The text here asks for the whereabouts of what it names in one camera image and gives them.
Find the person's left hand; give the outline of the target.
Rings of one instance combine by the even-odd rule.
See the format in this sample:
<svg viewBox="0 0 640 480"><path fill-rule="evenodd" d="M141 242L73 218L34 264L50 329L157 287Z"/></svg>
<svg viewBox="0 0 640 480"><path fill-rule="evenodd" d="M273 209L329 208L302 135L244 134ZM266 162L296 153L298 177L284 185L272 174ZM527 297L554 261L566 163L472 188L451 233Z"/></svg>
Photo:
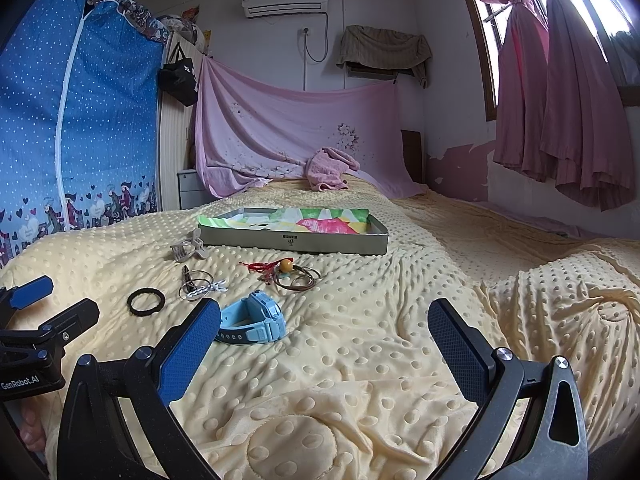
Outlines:
<svg viewBox="0 0 640 480"><path fill-rule="evenodd" d="M21 439L29 451L40 453L46 447L46 433L39 416L39 404L35 399L25 399L21 404Z"/></svg>

